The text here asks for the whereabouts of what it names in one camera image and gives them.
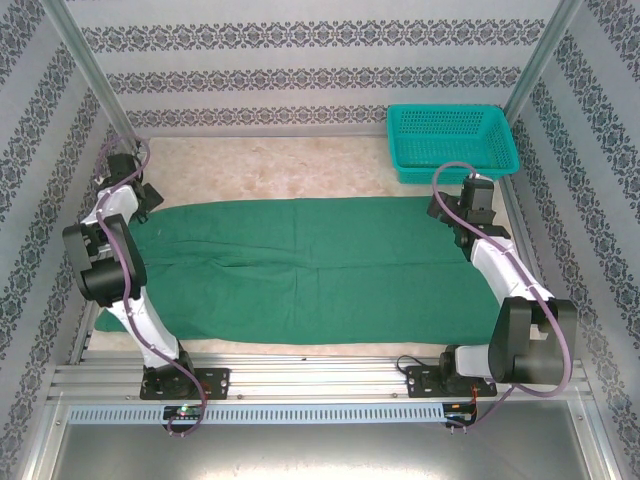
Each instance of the robotic arm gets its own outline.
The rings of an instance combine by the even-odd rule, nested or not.
[[[570,301],[558,300],[540,286],[518,258],[504,227],[493,225],[493,190],[491,180],[472,175],[464,180],[460,197],[440,194],[449,210],[492,241],[480,238],[448,215],[435,197],[427,210],[431,217],[439,218],[453,228],[456,245],[484,275],[501,304],[488,345],[449,346],[441,355],[441,385],[451,394],[469,392],[471,385],[483,379],[543,385],[562,381],[564,356],[561,344],[539,299],[532,294],[534,289],[557,320],[569,356],[573,357],[576,309]]]
[[[124,272],[120,258],[112,250],[98,223],[98,205],[79,224],[63,230],[63,240],[76,283],[87,300],[95,300],[117,317],[138,344],[144,359],[141,398],[192,398],[197,395],[196,386],[178,371],[175,364],[194,375],[197,372],[189,355],[176,337],[165,328],[149,300],[145,288],[147,275],[144,262],[128,228],[134,217],[141,222],[146,221],[147,214],[160,205],[163,198],[150,184],[143,186],[141,177],[115,191],[109,191],[135,173],[137,165],[136,157],[127,154],[110,156],[108,162],[111,176],[101,185],[104,188],[98,193],[98,205],[109,192],[108,198],[100,206],[100,213],[104,224],[116,239],[129,271],[131,293],[128,303],[131,317],[125,310]],[[162,356],[150,350],[140,338]]]

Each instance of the blue basket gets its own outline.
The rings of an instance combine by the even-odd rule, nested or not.
[[[491,105],[392,105],[387,132],[401,183],[431,183],[447,162],[467,162],[497,180],[518,171],[518,153],[504,113]],[[461,184],[469,172],[445,170],[438,183]]]

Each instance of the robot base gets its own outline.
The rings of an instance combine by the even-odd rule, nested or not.
[[[193,368],[189,354],[179,345],[180,354],[176,360],[189,370],[204,388],[207,399],[226,400],[229,391],[228,368]],[[160,368],[144,368],[140,387],[141,400],[198,400],[195,384],[172,365]]]
[[[409,398],[446,398],[469,395],[474,389],[478,397],[495,397],[495,384],[480,377],[463,377],[456,369],[457,345],[449,345],[440,355],[438,365],[416,365],[406,367],[407,393]]]

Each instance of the green cloth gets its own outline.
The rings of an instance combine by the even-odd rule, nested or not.
[[[428,198],[221,202],[131,232],[179,339],[487,343],[499,306]],[[103,331],[125,331],[105,312]]]

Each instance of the marbled floor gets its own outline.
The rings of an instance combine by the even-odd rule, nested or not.
[[[161,208],[267,198],[426,196],[425,185],[402,185],[382,137],[155,138],[145,170],[165,198]],[[445,186],[458,194],[460,187]],[[508,227],[496,184],[496,223]],[[264,345],[223,340],[182,342],[188,351],[292,355],[432,356],[440,345]],[[91,350],[137,350],[126,333],[94,331]]]

